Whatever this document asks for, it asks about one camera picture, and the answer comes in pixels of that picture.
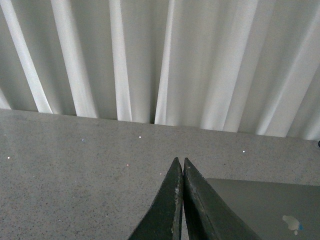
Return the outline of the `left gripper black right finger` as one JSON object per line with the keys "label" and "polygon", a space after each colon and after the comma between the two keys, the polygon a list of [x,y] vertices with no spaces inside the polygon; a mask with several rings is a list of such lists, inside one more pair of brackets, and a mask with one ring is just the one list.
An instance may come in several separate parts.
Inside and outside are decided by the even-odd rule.
{"label": "left gripper black right finger", "polygon": [[184,160],[183,180],[183,205],[190,240],[259,239],[188,158]]}

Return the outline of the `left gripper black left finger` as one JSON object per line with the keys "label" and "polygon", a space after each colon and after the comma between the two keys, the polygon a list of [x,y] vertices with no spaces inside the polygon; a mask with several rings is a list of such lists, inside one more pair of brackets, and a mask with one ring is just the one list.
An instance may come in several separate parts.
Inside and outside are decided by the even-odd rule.
{"label": "left gripper black left finger", "polygon": [[184,177],[176,157],[145,216],[130,240],[180,240],[182,235]]}

